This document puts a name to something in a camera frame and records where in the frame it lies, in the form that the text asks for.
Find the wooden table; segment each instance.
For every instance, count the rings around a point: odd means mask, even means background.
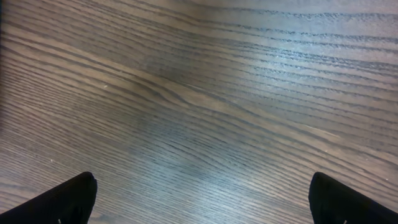
[[[322,171],[398,211],[398,1],[8,0],[0,212],[91,171],[91,223],[311,223]]]

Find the black object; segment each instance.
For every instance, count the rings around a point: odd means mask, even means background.
[[[87,224],[97,181],[84,172],[0,215],[1,224]]]
[[[392,224],[398,214],[326,174],[312,177],[308,196],[315,224]]]

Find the brown wood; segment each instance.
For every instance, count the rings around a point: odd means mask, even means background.
[[[0,212],[86,170],[92,223],[311,223],[316,171],[398,211],[397,12],[5,1]]]

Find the wood grain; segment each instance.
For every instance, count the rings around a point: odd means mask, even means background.
[[[91,223],[311,223],[322,171],[398,212],[398,3],[3,3],[0,212],[83,171]]]

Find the wooden surface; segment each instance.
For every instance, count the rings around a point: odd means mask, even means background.
[[[8,0],[0,212],[83,171],[91,223],[311,223],[322,171],[398,212],[395,0]]]

